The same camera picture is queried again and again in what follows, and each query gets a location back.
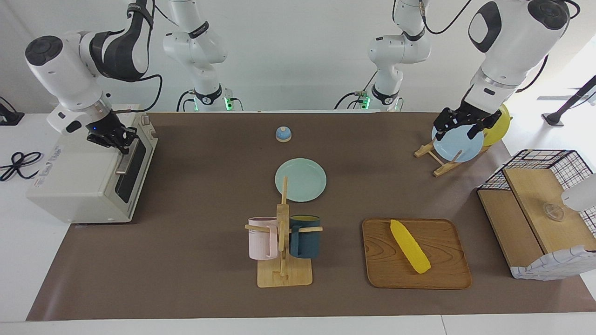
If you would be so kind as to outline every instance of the power cord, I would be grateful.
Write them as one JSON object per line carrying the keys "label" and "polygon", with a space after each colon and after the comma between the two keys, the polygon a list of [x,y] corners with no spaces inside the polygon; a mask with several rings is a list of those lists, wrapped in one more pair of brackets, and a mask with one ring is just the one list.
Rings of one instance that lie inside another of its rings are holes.
{"label": "power cord", "polygon": [[393,11],[391,12],[391,15],[393,17],[393,23],[397,24],[395,22],[395,5],[398,3],[398,0],[393,0]]}
{"label": "power cord", "polygon": [[[27,158],[32,157],[32,156],[34,156],[35,158],[33,158],[31,160],[27,160]],[[38,174],[39,171],[35,172],[34,174],[32,174],[30,176],[24,176],[20,169],[25,166],[29,166],[29,165],[37,163],[41,159],[41,157],[42,157],[42,153],[40,153],[38,151],[34,151],[34,152],[28,153],[28,154],[23,154],[20,151],[14,153],[11,158],[11,160],[13,162],[11,165],[0,166],[0,170],[8,169],[6,172],[4,172],[2,174],[2,176],[0,176],[0,181],[9,180],[15,174],[15,172],[19,176],[21,176],[21,178],[23,178],[23,179],[32,179],[33,177],[35,177]]]}
{"label": "power cord", "polygon": [[184,93],[182,93],[180,98],[178,98],[178,105],[176,105],[176,111],[180,111],[180,105],[182,104],[182,99],[184,99],[184,97],[186,97],[187,94],[192,94],[192,92],[193,91],[188,90],[188,91],[184,91]]}
{"label": "power cord", "polygon": [[344,95],[341,99],[339,99],[339,101],[337,102],[336,106],[333,109],[334,110],[337,109],[339,107],[339,105],[342,103],[342,101],[344,101],[347,97],[351,97],[353,95],[356,95],[356,92],[351,92],[351,93]]}
{"label": "power cord", "polygon": [[594,91],[594,93],[592,93],[592,95],[590,95],[590,96],[589,96],[589,97],[588,97],[586,100],[583,100],[583,101],[582,101],[580,104],[578,104],[578,105],[575,105],[575,106],[573,106],[573,107],[569,107],[569,109],[573,109],[573,108],[575,108],[575,107],[579,107],[579,106],[581,106],[581,105],[585,104],[585,103],[586,103],[588,100],[590,100],[590,99],[591,99],[591,98],[592,98],[594,95],[596,95],[596,91]]}
{"label": "power cord", "polygon": [[186,103],[189,102],[189,101],[191,103],[193,103],[194,102],[194,99],[186,99],[186,100],[184,100],[184,103],[182,104],[182,111],[186,111]]}
{"label": "power cord", "polygon": [[352,109],[356,109],[356,106],[358,106],[358,103],[361,103],[361,102],[362,102],[362,100],[354,100],[349,105],[347,105],[347,109],[350,109],[350,107],[352,107]]}
{"label": "power cord", "polygon": [[526,87],[518,89],[516,91],[516,93],[521,93],[521,92],[529,89],[532,85],[534,85],[534,83],[536,82],[536,80],[538,80],[538,78],[542,74],[542,71],[544,71],[544,68],[547,66],[547,61],[548,61],[548,55],[546,55],[546,57],[544,57],[544,60],[542,61],[542,66],[540,67],[540,70],[538,70],[538,73],[536,74],[536,76],[534,77],[534,79],[532,79],[532,81],[529,84],[527,84]]}
{"label": "power cord", "polygon": [[167,17],[167,15],[164,14],[163,11],[157,5],[155,5],[155,9],[157,9],[159,14],[161,14],[166,20],[170,21],[172,24],[174,24],[174,26],[178,27],[178,24],[172,21],[169,17]]}
{"label": "power cord", "polygon": [[371,77],[371,80],[369,80],[369,81],[368,81],[368,83],[367,83],[367,85],[364,87],[364,89],[363,89],[363,91],[364,91],[364,92],[366,92],[366,91],[367,91],[367,89],[368,89],[368,85],[370,85],[370,84],[371,84],[371,82],[373,82],[373,79],[375,78],[375,76],[377,75],[377,73],[378,73],[378,70],[376,70],[376,71],[374,72],[374,74],[373,74],[373,75],[372,75],[372,77]]}
{"label": "power cord", "polygon": [[446,32],[449,28],[451,28],[451,26],[453,26],[453,24],[461,16],[461,14],[464,12],[464,10],[466,8],[468,8],[468,5],[472,2],[472,0],[468,0],[468,2],[465,3],[465,5],[460,10],[460,12],[457,13],[457,15],[455,16],[453,21],[451,21],[451,23],[449,23],[449,25],[447,27],[445,27],[445,29],[441,30],[440,32],[434,32],[429,28],[429,25],[426,23],[426,9],[425,9],[425,5],[424,5],[424,0],[418,0],[418,1],[420,2],[420,15],[422,16],[422,21],[424,22],[424,27],[426,27],[426,30],[428,30],[429,33],[431,33],[433,35],[440,35],[440,34]]}
{"label": "power cord", "polygon": [[238,98],[230,98],[230,101],[238,101],[240,103],[240,108],[242,108],[242,111],[244,111],[244,106],[242,105],[242,100],[240,100]]}
{"label": "power cord", "polygon": [[124,109],[124,110],[115,110],[114,113],[115,114],[122,114],[122,113],[144,113],[148,110],[150,110],[151,108],[155,107],[155,105],[157,104],[157,101],[159,100],[159,97],[162,95],[162,87],[163,87],[163,77],[161,75],[152,75],[149,77],[145,77],[143,79],[135,79],[135,80],[127,80],[127,79],[121,79],[121,78],[117,78],[118,80],[121,80],[123,82],[127,82],[127,83],[136,83],[136,82],[144,82],[145,80],[150,80],[153,78],[159,78],[159,89],[157,89],[157,96],[155,97],[155,100],[153,101],[153,103],[142,110],[135,110],[135,109]]}

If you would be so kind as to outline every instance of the brown table mat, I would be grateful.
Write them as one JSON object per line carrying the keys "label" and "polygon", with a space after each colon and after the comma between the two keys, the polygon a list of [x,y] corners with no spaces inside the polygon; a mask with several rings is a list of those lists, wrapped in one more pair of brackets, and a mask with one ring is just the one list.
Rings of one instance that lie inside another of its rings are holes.
{"label": "brown table mat", "polygon": [[[27,320],[324,317],[596,311],[579,276],[515,280],[473,188],[504,163],[502,143],[440,178],[413,152],[435,114],[153,114],[159,144],[132,224],[71,226]],[[275,140],[278,126],[293,139]],[[259,289],[247,219],[275,215],[274,174],[307,157],[327,173],[292,214],[322,218],[311,286]],[[445,218],[473,277],[463,291],[377,289],[366,218]]]}

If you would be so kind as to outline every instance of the dish rack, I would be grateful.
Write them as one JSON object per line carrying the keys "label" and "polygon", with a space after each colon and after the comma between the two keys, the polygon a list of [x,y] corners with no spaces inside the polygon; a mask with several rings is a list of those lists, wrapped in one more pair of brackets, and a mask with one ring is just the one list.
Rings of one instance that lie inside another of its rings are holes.
{"label": "dish rack", "polygon": [[596,207],[564,222],[550,221],[542,205],[592,175],[575,150],[523,150],[503,164],[477,193],[515,278],[554,280],[596,269]]}

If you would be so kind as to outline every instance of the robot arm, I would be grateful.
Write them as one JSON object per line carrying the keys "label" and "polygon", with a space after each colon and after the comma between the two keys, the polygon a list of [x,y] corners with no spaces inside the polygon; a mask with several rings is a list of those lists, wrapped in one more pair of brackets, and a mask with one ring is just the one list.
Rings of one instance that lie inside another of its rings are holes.
{"label": "robot arm", "polygon": [[[430,1],[424,0],[425,6]],[[430,55],[430,41],[425,35],[420,8],[421,0],[399,0],[393,9],[393,17],[402,34],[382,36],[370,43],[368,57],[378,70],[377,81],[368,93],[374,97],[371,108],[392,109],[403,80],[398,64],[419,63]]]}
{"label": "robot arm", "polygon": [[76,32],[31,41],[25,51],[29,68],[60,102],[61,108],[48,116],[54,129],[68,135],[86,126],[89,141],[128,153],[136,129],[120,123],[97,77],[133,82],[145,74],[153,8],[154,0],[129,4],[128,26],[119,32]]}
{"label": "robot arm", "polygon": [[493,127],[499,108],[563,36],[569,9],[561,0],[493,0],[470,23],[472,43],[486,58],[456,110],[445,108],[434,121],[437,140],[462,125],[474,125],[470,139]]}
{"label": "robot arm", "polygon": [[201,111],[230,109],[226,97],[231,91],[221,85],[213,64],[223,63],[228,51],[222,38],[202,15],[199,0],[169,0],[173,20],[183,32],[166,34],[166,54],[191,74],[195,101]]}

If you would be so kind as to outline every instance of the dark blue mug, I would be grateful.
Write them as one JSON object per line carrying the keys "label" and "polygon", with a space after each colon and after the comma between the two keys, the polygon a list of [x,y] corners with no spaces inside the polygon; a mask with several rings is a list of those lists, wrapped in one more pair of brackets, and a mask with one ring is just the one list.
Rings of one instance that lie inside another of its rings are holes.
{"label": "dark blue mug", "polygon": [[314,215],[294,215],[290,217],[290,255],[296,258],[316,258],[319,256],[321,232],[299,232],[301,228],[320,227],[321,218]]}

